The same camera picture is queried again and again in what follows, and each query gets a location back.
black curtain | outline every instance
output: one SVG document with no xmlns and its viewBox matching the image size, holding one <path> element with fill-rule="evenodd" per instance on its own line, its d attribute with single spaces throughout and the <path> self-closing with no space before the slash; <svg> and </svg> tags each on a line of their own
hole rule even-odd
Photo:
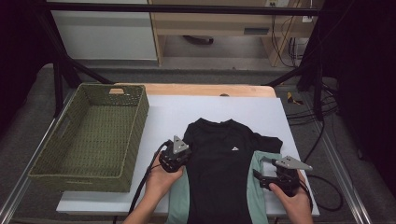
<svg viewBox="0 0 396 224">
<path fill-rule="evenodd" d="M 302 64 L 321 62 L 322 75 L 337 79 L 340 114 L 362 157 L 373 162 L 396 196 L 396 1 L 328 0 L 324 5 L 335 7 L 342 13 L 319 19 Z M 303 74 L 299 88 L 306 90 L 317 77 L 314 69 Z"/>
<path fill-rule="evenodd" d="M 61 40 L 50 12 L 44 16 Z M 0 24 L 1 134 L 25 102 L 37 72 L 43 65 L 53 63 L 54 57 L 29 0 L 0 1 Z"/>
</svg>

metal rail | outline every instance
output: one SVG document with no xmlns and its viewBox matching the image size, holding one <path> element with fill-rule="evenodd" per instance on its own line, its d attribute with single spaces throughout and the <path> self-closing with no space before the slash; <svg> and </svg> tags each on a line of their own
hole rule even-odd
<svg viewBox="0 0 396 224">
<path fill-rule="evenodd" d="M 163 12 L 210 13 L 243 15 L 321 16 L 340 13 L 336 10 L 297 7 L 231 7 L 197 5 L 147 5 L 147 4 L 96 4 L 96 3 L 36 3 L 37 9 L 59 11 L 108 11 L 108 12 Z"/>
<path fill-rule="evenodd" d="M 67 94 L 64 102 L 68 103 L 70 101 L 72 95 L 73 95 L 73 91 L 70 91 Z M 8 222 L 12 219 L 12 216 L 14 215 L 18 205 L 20 204 L 24 193 L 29 188 L 29 185 L 31 183 L 31 180 L 28 178 L 29 171 L 32 168 L 33 164 L 35 163 L 35 159 L 38 157 L 41 150 L 43 149 L 44 144 L 50 137 L 50 133 L 53 131 L 53 129 L 60 117 L 61 116 L 59 116 L 58 118 L 54 118 L 52 120 L 46 133 L 44 134 L 43 138 L 41 139 L 40 143 L 38 144 L 38 147 L 36 148 L 35 153 L 33 154 L 32 158 L 29 160 L 28 164 L 26 165 L 25 169 L 23 170 L 23 173 L 21 174 L 20 179 L 18 180 L 14 189 L 8 195 L 6 202 L 3 204 L 3 207 L 0 210 L 0 223 L 1 224 L 8 224 Z"/>
<path fill-rule="evenodd" d="M 312 99 L 307 94 L 308 93 L 306 92 L 302 92 L 302 97 L 304 102 L 306 102 L 308 109 L 312 109 Z M 315 128 L 317 129 L 318 133 L 320 133 L 321 125 L 317 120 L 315 121 Z M 370 219 L 370 216 L 361 201 L 361 197 L 353 186 L 347 168 L 338 154 L 338 151 L 333 146 L 332 140 L 327 134 L 326 130 L 323 130 L 321 142 L 325 149 L 327 158 L 329 159 L 330 165 L 332 166 L 335 177 L 338 180 L 341 191 L 344 193 L 346 201 L 356 222 L 359 224 L 371 224 L 372 220 Z"/>
</svg>

black t-shirt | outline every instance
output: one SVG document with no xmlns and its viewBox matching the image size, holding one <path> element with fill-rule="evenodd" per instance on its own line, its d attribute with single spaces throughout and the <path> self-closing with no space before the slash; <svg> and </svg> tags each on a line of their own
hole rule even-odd
<svg viewBox="0 0 396 224">
<path fill-rule="evenodd" d="M 282 141 L 261 136 L 232 119 L 198 119 L 183 141 L 192 150 L 186 165 L 190 184 L 189 224 L 252 223 L 247 182 L 255 150 L 279 153 Z"/>
</svg>

human hand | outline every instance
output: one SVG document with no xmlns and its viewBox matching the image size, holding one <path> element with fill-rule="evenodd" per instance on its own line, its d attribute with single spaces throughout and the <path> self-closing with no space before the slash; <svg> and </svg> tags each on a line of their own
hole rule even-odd
<svg viewBox="0 0 396 224">
<path fill-rule="evenodd" d="M 160 154 L 155 159 L 151 173 L 146 181 L 145 196 L 154 197 L 158 201 L 169 191 L 173 183 L 183 174 L 183 166 L 174 173 L 167 173 L 160 165 Z"/>
<path fill-rule="evenodd" d="M 305 183 L 305 178 L 301 172 L 297 170 L 297 173 L 300 180 Z M 285 208 L 291 223 L 314 223 L 311 215 L 311 207 L 308 196 L 301 187 L 298 188 L 296 195 L 293 197 L 286 195 L 276 184 L 271 183 L 269 187 L 276 197 L 282 202 L 282 205 Z"/>
</svg>

electrical outlet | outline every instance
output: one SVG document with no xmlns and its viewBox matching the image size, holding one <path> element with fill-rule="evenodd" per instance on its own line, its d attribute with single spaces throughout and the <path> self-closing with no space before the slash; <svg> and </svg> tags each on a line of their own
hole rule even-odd
<svg viewBox="0 0 396 224">
<path fill-rule="evenodd" d="M 287 7 L 289 0 L 267 0 L 265 2 L 266 7 Z"/>
<path fill-rule="evenodd" d="M 303 16 L 303 22 L 312 22 L 313 16 Z"/>
<path fill-rule="evenodd" d="M 277 0 L 267 0 L 265 2 L 266 7 L 276 7 L 277 6 Z"/>
</svg>

